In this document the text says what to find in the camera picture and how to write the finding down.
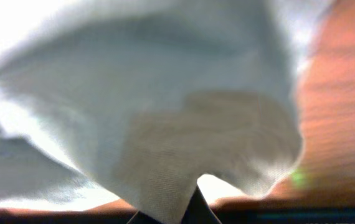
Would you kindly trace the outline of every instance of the white napkin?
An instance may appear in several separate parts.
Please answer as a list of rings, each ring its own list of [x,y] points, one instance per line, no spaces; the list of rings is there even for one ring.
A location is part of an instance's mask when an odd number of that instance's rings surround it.
[[[329,4],[14,1],[0,11],[0,207],[119,196],[179,223],[202,174],[266,196],[302,154],[292,93]]]

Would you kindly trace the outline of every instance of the green light spot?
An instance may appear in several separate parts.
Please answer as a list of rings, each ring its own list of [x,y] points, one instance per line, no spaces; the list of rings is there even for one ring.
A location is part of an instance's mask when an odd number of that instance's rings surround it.
[[[305,174],[301,170],[296,170],[291,175],[291,181],[296,188],[303,188],[306,185]]]

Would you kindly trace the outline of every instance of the wooden surface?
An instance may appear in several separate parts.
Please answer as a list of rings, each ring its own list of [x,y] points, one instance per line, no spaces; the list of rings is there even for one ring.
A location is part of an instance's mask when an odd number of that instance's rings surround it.
[[[355,205],[355,0],[341,0],[335,5],[318,45],[298,95],[306,139],[299,180],[287,179],[263,201],[223,198],[216,208]],[[88,213],[126,209],[132,208],[119,200]]]

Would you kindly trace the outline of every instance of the black object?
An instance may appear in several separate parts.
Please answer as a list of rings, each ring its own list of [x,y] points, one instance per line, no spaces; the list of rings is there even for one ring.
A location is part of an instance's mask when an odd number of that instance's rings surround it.
[[[202,196],[202,193],[197,186],[194,191],[187,210],[184,213],[182,224],[221,224],[219,219],[214,215],[211,209],[208,207],[207,202]],[[138,211],[136,215],[128,222],[128,224],[162,224],[155,219],[147,216],[146,214]]]
[[[224,210],[215,211],[223,224],[304,224],[304,223],[353,223],[355,207],[294,208],[266,210]],[[134,213],[113,214],[61,213],[46,215],[12,216],[0,214],[0,223],[7,224],[126,224],[132,221]]]

